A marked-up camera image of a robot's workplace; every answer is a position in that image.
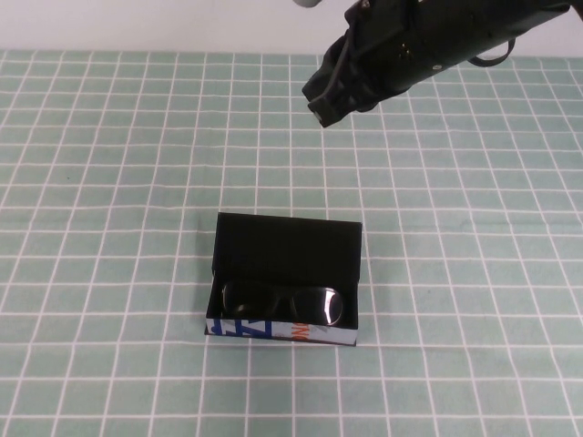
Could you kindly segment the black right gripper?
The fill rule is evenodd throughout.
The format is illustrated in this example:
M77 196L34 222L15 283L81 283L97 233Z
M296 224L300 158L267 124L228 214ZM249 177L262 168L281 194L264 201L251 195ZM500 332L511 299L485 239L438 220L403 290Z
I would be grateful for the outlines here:
M359 1L344 17L351 30L302 88L322 127L472 56L475 12L464 1Z

